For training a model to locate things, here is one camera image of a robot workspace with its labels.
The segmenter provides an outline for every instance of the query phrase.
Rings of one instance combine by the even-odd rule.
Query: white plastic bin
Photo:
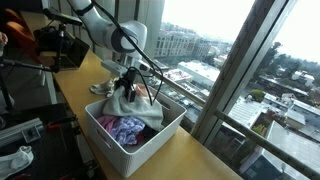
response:
[[[165,128],[151,139],[137,146],[120,146],[97,122],[107,99],[86,106],[89,136],[108,158],[118,172],[125,178],[134,173],[176,132],[186,109],[159,93],[157,100],[162,104]]]

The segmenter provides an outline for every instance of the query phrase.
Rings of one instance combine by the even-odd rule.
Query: metal stand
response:
[[[65,36],[65,31],[66,31],[66,25],[63,23],[60,23],[59,24],[59,36],[58,36],[59,49],[57,51],[56,58],[54,59],[55,60],[54,65],[50,66],[50,68],[55,73],[60,71],[61,51],[62,51],[63,39]]]
[[[50,72],[52,72],[52,69],[50,69],[48,67],[39,67],[39,66],[35,66],[35,65],[25,64],[25,63],[21,63],[19,61],[7,60],[7,59],[3,59],[3,57],[0,57],[0,87],[2,90],[2,95],[3,95],[3,98],[6,102],[6,105],[7,105],[6,110],[8,111],[9,115],[11,117],[16,117],[20,114],[20,112],[13,107],[13,105],[10,101],[8,89],[5,85],[5,82],[2,77],[1,67],[4,67],[5,65],[15,66],[15,67],[26,67],[26,68],[38,69],[38,70],[50,71]]]

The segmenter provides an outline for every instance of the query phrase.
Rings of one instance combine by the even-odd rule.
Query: city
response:
[[[317,169],[320,167],[320,65],[280,53],[281,46],[281,42],[274,42],[270,47],[229,116],[282,149],[295,149],[298,160]],[[193,30],[162,23],[155,61],[165,77],[206,100],[231,48],[229,42],[203,38]],[[159,83],[151,79],[150,84],[157,87]],[[188,110],[181,126],[190,132],[202,107],[167,85],[161,89]],[[257,172],[263,173],[263,169],[259,170],[262,162],[272,167],[269,168],[272,178],[307,179],[256,147],[223,123],[211,150],[246,179]]]

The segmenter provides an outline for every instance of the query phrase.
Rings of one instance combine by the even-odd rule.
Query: purple cloth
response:
[[[119,119],[120,119],[119,116],[106,115],[106,116],[100,117],[98,119],[98,122],[108,133],[110,133],[114,123]]]
[[[143,130],[145,124],[139,118],[134,116],[121,117],[113,125],[110,135],[122,145],[137,144],[136,136]]]

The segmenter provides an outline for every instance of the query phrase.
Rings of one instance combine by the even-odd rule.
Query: building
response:
[[[220,74],[220,70],[200,61],[180,62],[178,69],[193,76],[193,80],[208,88],[212,87]]]
[[[304,115],[292,109],[288,109],[285,116],[286,123],[295,129],[301,129],[306,125],[306,118],[304,117]]]
[[[290,109],[304,115],[307,124],[320,127],[320,109],[298,100],[293,101]]]
[[[292,105],[293,100],[297,100],[297,97],[293,93],[283,93],[281,96],[281,101],[289,106]]]
[[[159,62],[158,60],[154,59],[153,62],[159,66],[159,68],[162,70],[162,71],[168,71],[170,68],[164,64],[162,64],[161,62]]]
[[[294,156],[315,171],[320,171],[319,144],[307,140],[273,121],[266,139]],[[256,151],[242,164],[240,172],[245,179],[308,179],[285,162],[257,146]]]
[[[165,73],[163,73],[163,76],[171,79],[174,82],[178,82],[178,81],[191,81],[192,80],[192,76],[184,71],[182,71],[181,69],[172,69],[169,70]]]
[[[275,79],[266,76],[259,76],[258,84],[263,86],[264,91],[272,92],[274,94],[293,93],[299,100],[308,99],[309,94],[298,88],[293,88],[278,82]]]
[[[268,93],[265,93],[263,102],[265,104],[268,104],[268,105],[271,105],[275,108],[278,108],[284,112],[286,112],[289,108],[286,102],[281,101],[281,99],[279,97],[268,94]]]
[[[255,101],[247,102],[240,97],[228,115],[244,127],[251,129],[262,111],[264,111],[264,107],[260,103]],[[224,156],[232,159],[245,143],[245,140],[246,136],[244,134],[223,122],[212,146],[213,148],[219,147],[216,149],[222,150],[221,153]]]
[[[192,55],[199,58],[208,56],[210,48],[211,48],[210,41],[207,41],[204,39],[197,39]]]
[[[216,46],[211,46],[209,50],[209,55],[217,55],[220,54],[220,50]]]
[[[222,67],[224,65],[224,60],[221,60],[221,59],[218,59],[218,58],[214,58],[213,59],[213,64],[216,66],[216,67]]]
[[[160,30],[155,57],[191,56],[197,39],[194,33]]]
[[[296,71],[294,74],[291,76],[292,80],[296,80],[308,87],[312,86],[312,83],[314,81],[314,77],[307,74],[306,71]]]

